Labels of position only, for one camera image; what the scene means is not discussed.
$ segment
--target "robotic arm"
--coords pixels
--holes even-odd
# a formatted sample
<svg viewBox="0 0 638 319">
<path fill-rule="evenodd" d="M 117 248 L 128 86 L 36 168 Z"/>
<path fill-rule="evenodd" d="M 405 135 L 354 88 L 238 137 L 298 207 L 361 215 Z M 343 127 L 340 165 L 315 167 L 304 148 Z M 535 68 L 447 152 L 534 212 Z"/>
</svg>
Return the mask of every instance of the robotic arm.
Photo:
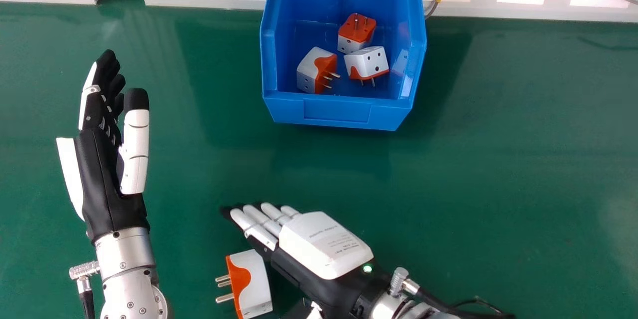
<svg viewBox="0 0 638 319">
<path fill-rule="evenodd" d="M 80 98 L 78 136 L 57 138 L 71 203 L 86 223 L 97 261 L 72 267 L 85 319 L 94 319 L 90 276 L 100 273 L 105 303 L 101 319 L 166 319 L 158 288 L 142 192 L 149 144 L 149 100 L 125 85 L 113 51 L 94 62 Z M 124 111 L 123 133 L 118 117 Z"/>
<path fill-rule="evenodd" d="M 385 272 L 371 249 L 323 212 L 300 214 L 289 206 L 262 203 L 223 208 L 266 262 L 299 288 L 301 301 L 286 319 L 514 319 L 459 310 L 437 299 L 399 267 Z"/>
</svg>

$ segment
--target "blue plastic bin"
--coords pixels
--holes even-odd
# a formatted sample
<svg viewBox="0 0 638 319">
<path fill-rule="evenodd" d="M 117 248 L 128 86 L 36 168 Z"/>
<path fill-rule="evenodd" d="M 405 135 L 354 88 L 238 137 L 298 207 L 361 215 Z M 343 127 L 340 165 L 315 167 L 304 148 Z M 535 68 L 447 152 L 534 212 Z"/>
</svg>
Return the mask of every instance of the blue plastic bin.
<svg viewBox="0 0 638 319">
<path fill-rule="evenodd" d="M 337 51 L 340 26 L 357 12 L 376 19 L 371 46 L 384 46 L 390 73 L 364 87 Z M 336 53 L 332 90 L 297 90 L 296 69 L 318 46 Z M 267 0 L 261 27 L 263 96 L 275 122 L 396 130 L 412 109 L 426 52 L 422 0 Z"/>
</svg>

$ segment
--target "green tabletop surface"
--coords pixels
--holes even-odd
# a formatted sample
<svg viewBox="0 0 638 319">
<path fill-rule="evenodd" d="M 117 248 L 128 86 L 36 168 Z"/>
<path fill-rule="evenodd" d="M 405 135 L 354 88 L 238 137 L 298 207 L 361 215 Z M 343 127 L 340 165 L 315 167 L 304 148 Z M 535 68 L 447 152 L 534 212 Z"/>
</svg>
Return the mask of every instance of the green tabletop surface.
<svg viewBox="0 0 638 319">
<path fill-rule="evenodd" d="M 638 25 L 434 17 L 414 109 L 386 133 L 274 123 L 261 16 L 0 3 L 0 317 L 82 317 L 68 268 L 95 254 L 55 137 L 76 135 L 107 48 L 150 95 L 144 198 L 176 318 L 235 317 L 214 278 L 249 246 L 218 210 L 254 201 L 325 211 L 450 303 L 638 317 Z M 301 295 L 272 285 L 278 312 Z"/>
</svg>

